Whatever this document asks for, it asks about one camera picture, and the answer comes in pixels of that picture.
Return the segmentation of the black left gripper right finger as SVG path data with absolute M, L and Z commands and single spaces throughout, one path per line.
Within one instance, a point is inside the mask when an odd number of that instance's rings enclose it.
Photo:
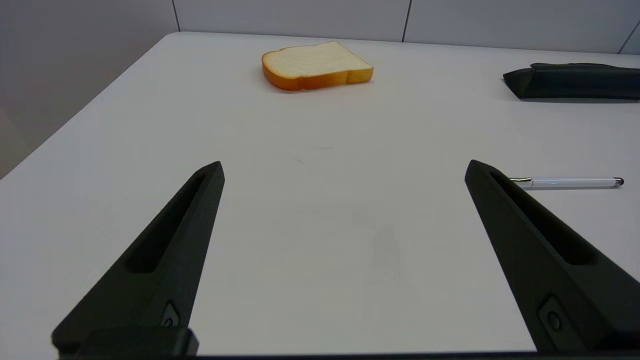
M 633 276 L 493 166 L 464 181 L 540 353 L 638 353 Z

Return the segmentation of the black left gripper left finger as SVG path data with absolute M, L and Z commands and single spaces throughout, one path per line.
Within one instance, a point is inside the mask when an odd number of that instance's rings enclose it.
M 189 323 L 226 182 L 195 171 L 53 330 L 60 358 L 187 358 Z

